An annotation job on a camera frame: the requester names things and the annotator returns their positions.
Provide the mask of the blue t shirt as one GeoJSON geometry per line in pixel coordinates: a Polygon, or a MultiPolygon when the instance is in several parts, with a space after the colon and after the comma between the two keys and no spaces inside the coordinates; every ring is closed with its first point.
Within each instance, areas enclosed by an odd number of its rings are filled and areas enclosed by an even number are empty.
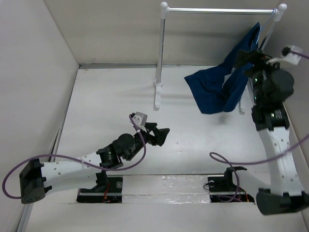
{"type": "Polygon", "coordinates": [[[211,115],[231,112],[236,108],[248,82],[243,72],[252,67],[246,63],[235,68],[237,54],[240,50],[248,52],[257,48],[260,30],[260,23],[256,23],[221,64],[184,78],[201,113],[211,115]]]}

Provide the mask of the light blue wire hanger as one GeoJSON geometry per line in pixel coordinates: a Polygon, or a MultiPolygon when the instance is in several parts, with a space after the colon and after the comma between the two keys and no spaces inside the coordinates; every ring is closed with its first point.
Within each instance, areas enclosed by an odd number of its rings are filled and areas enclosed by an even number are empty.
{"type": "Polygon", "coordinates": [[[258,33],[257,33],[256,37],[254,38],[254,40],[252,42],[251,49],[253,49],[253,48],[264,49],[265,48],[265,46],[267,45],[267,43],[270,39],[271,34],[274,31],[274,28],[276,26],[276,22],[275,22],[274,18],[277,16],[277,14],[278,14],[278,9],[274,8],[269,19],[264,23],[263,26],[260,26],[260,29],[258,30],[258,33]],[[260,37],[263,34],[263,31],[265,29],[268,29],[268,31],[265,34],[262,42],[259,43],[260,37]]]}

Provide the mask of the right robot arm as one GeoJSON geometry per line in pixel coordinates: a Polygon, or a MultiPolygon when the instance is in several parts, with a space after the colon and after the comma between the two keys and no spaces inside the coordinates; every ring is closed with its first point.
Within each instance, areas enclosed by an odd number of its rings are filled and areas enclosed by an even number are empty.
{"type": "Polygon", "coordinates": [[[303,57],[301,49],[295,46],[283,48],[279,58],[260,49],[240,50],[234,64],[235,68],[252,64],[243,73],[253,81],[252,118],[266,152],[270,184],[249,174],[241,165],[236,174],[224,176],[223,184],[228,190],[240,184],[246,186],[264,216],[297,213],[309,206],[309,195],[301,184],[292,155],[292,150],[305,139],[290,145],[290,123],[283,104],[293,94],[295,82],[286,68],[298,65],[303,57]]]}

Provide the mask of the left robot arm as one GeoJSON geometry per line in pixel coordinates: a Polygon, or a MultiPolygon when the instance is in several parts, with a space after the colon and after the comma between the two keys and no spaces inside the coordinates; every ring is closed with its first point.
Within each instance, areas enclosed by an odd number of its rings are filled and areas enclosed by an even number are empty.
{"type": "Polygon", "coordinates": [[[107,170],[124,171],[124,161],[134,159],[147,144],[162,146],[169,132],[169,128],[146,123],[145,129],[134,135],[124,133],[108,146],[79,158],[63,156],[58,162],[40,162],[39,157],[27,160],[19,174],[21,203],[35,203],[46,195],[69,189],[104,191],[107,170]]]}

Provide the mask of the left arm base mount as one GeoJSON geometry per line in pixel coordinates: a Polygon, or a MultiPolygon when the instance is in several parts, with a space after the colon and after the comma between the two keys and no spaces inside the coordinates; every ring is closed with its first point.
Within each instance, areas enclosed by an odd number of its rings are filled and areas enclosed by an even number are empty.
{"type": "Polygon", "coordinates": [[[78,203],[122,203],[123,176],[97,174],[96,185],[78,190],[78,203]]]}

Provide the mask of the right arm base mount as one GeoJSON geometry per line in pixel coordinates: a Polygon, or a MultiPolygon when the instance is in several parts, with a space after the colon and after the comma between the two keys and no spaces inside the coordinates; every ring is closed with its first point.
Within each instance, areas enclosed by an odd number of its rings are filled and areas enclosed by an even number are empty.
{"type": "Polygon", "coordinates": [[[236,181],[233,182],[234,172],[246,170],[244,167],[228,167],[223,174],[212,174],[207,177],[203,188],[209,192],[211,203],[255,203],[254,198],[244,189],[239,187],[238,192],[236,181]]]}

